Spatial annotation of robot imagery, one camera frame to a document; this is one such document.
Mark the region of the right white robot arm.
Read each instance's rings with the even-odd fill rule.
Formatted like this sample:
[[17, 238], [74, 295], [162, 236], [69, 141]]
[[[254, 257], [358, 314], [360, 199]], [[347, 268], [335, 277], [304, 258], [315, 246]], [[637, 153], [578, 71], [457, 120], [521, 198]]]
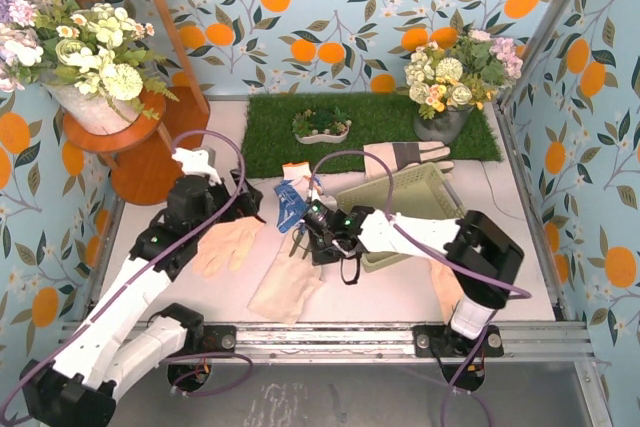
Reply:
[[515, 285], [522, 248], [488, 216], [469, 210], [457, 219], [431, 220], [355, 206], [332, 210], [312, 201], [301, 222], [319, 251], [351, 259], [366, 253], [429, 258], [449, 267], [463, 295], [448, 321], [456, 334], [475, 340], [510, 300], [532, 294]]

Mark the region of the green plastic storage basket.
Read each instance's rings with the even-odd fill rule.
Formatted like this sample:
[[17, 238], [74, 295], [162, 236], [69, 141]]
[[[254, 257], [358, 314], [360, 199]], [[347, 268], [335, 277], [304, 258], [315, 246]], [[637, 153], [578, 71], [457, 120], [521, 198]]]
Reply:
[[[338, 208], [350, 212], [354, 206], [382, 210], [388, 196], [387, 176], [367, 181], [337, 194]], [[461, 218], [466, 208], [448, 178], [435, 163], [407, 167], [393, 174], [391, 212], [429, 220]]]

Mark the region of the beige canvas work glove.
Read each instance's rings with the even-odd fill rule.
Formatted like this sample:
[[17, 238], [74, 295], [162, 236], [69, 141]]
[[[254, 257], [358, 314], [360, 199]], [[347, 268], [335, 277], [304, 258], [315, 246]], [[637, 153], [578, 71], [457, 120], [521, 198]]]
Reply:
[[248, 303], [248, 310], [265, 319], [293, 325], [303, 313], [305, 303], [323, 285], [322, 269], [314, 266], [305, 251], [294, 248], [286, 237]]

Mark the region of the grey striped canvas glove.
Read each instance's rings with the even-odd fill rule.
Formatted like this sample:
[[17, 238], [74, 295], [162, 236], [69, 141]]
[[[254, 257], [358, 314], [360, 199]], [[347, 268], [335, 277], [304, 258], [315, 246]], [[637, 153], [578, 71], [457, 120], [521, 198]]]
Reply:
[[425, 163], [434, 163], [444, 174], [454, 168], [450, 148], [438, 141], [367, 144], [363, 151], [379, 158], [392, 173]]

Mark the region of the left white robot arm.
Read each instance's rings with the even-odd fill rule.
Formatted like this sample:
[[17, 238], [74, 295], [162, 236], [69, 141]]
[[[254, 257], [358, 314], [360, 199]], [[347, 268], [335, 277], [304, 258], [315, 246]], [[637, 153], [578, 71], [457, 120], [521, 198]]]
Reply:
[[108, 291], [73, 335], [49, 358], [30, 361], [20, 386], [29, 415], [48, 426], [105, 426], [119, 399], [152, 368], [182, 353], [197, 354], [202, 314], [178, 303], [161, 309], [144, 332], [127, 339], [140, 317], [195, 257], [211, 227], [254, 215], [261, 195], [245, 167], [229, 192], [209, 148], [173, 152], [183, 171], [166, 206], [136, 238]]

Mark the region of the blue white knit gloves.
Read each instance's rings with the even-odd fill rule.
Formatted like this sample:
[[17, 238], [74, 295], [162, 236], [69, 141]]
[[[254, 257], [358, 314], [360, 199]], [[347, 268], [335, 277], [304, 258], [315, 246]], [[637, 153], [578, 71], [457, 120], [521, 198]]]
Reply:
[[287, 163], [282, 166], [283, 179], [274, 187], [278, 199], [277, 229], [286, 233], [292, 229], [307, 210], [310, 182], [313, 182], [312, 198], [323, 194], [320, 179], [313, 176], [308, 162]]

